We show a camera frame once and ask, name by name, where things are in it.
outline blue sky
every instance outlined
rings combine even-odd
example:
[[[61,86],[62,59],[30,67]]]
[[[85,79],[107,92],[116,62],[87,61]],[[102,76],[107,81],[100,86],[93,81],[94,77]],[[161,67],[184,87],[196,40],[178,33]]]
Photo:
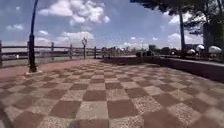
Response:
[[[24,45],[30,31],[34,0],[0,1],[0,40],[4,45]],[[119,46],[180,47],[179,18],[145,9],[129,0],[39,0],[36,45],[89,47]],[[187,43],[201,43],[201,37],[186,32]]]

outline umbrella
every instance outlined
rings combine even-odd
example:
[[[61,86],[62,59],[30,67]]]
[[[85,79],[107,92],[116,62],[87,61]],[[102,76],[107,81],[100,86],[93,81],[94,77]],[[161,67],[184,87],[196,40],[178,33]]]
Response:
[[[200,51],[203,50],[203,49],[205,49],[205,47],[204,47],[203,45],[198,45],[198,46],[196,47],[196,50],[197,50],[198,52],[200,52]]]
[[[220,49],[217,46],[211,46],[211,47],[209,47],[209,53],[217,54],[217,53],[220,53],[220,52],[222,52],[222,49]]]
[[[187,53],[188,54],[193,54],[193,53],[195,53],[195,50],[194,49],[190,49],[190,50],[187,51]]]

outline street lamp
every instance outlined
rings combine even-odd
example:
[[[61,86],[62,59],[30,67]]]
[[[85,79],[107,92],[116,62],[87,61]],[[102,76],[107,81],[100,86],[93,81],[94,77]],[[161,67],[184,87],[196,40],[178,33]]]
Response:
[[[35,17],[36,17],[36,9],[37,9],[37,4],[39,0],[35,0],[34,3],[34,8],[33,8],[33,15],[32,15],[32,21],[31,21],[31,31],[30,31],[30,36],[29,36],[29,41],[28,41],[28,58],[29,58],[29,72],[36,72],[37,67],[35,64],[35,50],[34,50],[34,41],[35,41],[35,36],[34,36],[34,25],[35,25]]]

